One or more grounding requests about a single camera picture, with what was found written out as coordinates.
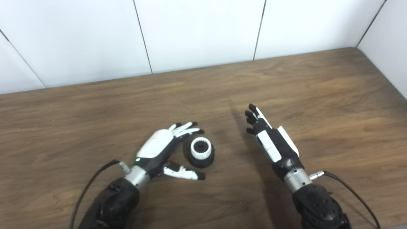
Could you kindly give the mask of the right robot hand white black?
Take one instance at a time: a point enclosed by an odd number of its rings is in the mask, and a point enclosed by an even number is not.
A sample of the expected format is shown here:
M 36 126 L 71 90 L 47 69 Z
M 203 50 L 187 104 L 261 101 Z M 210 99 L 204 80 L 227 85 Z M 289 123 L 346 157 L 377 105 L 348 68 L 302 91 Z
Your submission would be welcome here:
M 283 181 L 290 172 L 304 169 L 299 152 L 285 129 L 273 128 L 261 110 L 252 103 L 245 111 L 246 122 L 252 125 L 246 132 L 255 136 L 272 161 L 272 168 Z

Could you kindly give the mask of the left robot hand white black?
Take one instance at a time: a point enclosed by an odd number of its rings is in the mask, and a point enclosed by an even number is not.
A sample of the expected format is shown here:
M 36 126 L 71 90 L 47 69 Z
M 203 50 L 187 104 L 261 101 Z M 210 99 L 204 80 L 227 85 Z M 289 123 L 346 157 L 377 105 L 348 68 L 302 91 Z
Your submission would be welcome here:
M 197 122 L 175 123 L 168 129 L 154 132 L 137 153 L 131 173 L 125 178 L 137 185 L 141 175 L 136 172 L 140 171 L 150 180 L 163 174 L 176 178 L 205 180 L 204 173 L 169 161 L 180 143 L 186 141 L 190 135 L 204 133 L 202 129 L 196 128 L 196 125 Z

